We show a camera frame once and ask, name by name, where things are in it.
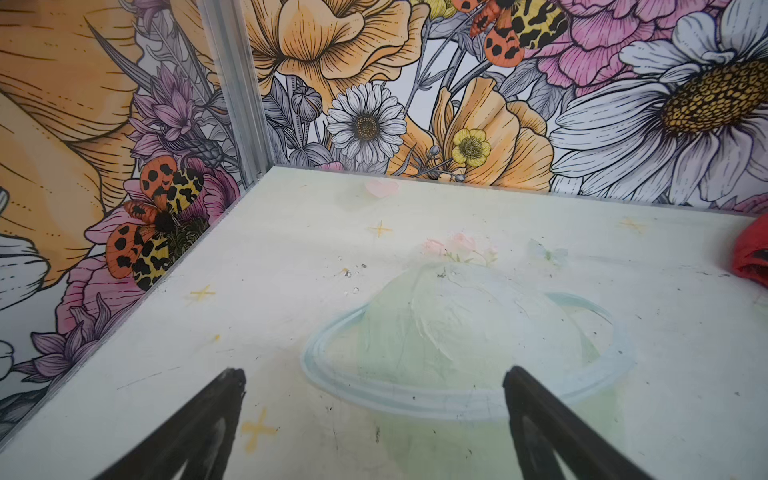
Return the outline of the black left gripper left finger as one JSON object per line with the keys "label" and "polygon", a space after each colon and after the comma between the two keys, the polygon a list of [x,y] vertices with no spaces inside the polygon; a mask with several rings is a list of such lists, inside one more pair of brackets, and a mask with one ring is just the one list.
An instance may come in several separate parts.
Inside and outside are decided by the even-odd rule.
{"label": "black left gripper left finger", "polygon": [[99,479],[221,479],[239,424],[246,377],[222,371]]}

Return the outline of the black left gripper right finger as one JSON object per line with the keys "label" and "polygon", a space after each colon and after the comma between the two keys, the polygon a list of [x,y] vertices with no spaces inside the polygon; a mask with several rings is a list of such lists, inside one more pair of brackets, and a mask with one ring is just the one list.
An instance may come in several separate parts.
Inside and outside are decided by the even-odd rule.
{"label": "black left gripper right finger", "polygon": [[509,428],[525,479],[563,479],[564,463],[578,479],[647,479],[554,394],[520,366],[503,381]]}

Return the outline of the red and black jacket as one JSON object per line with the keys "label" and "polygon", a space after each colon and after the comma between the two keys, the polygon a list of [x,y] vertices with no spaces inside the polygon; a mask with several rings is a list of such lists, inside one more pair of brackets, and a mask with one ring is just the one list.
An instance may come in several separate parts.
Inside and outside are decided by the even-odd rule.
{"label": "red and black jacket", "polygon": [[738,277],[768,286],[768,218],[764,214],[736,239],[731,270]]}

